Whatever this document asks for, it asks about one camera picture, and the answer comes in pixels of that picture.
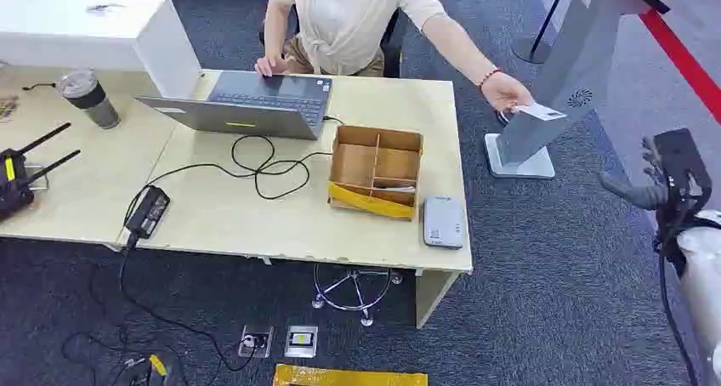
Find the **person's left hand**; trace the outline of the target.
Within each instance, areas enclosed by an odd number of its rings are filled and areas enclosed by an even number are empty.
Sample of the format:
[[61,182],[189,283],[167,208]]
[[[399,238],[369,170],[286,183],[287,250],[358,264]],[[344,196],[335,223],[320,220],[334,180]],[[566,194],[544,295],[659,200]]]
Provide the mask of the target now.
[[514,111],[519,106],[535,103],[524,84],[502,71],[488,75],[480,83],[480,91],[497,111]]

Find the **person's right hand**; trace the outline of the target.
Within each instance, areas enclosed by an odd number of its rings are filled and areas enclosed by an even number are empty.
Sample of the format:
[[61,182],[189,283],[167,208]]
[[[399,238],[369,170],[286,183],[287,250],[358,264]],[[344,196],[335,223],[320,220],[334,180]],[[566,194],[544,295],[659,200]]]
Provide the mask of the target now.
[[264,77],[272,77],[274,75],[281,75],[287,72],[288,63],[289,60],[286,60],[280,55],[265,55],[256,61],[254,70]]

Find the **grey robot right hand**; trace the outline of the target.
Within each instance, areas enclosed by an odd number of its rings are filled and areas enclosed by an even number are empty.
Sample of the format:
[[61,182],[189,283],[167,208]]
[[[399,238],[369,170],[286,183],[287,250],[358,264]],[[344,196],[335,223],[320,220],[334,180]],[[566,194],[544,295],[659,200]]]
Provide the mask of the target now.
[[712,194],[712,180],[687,128],[642,139],[644,172],[652,185],[633,186],[607,172],[598,173],[601,185],[612,194],[648,211],[700,212]]

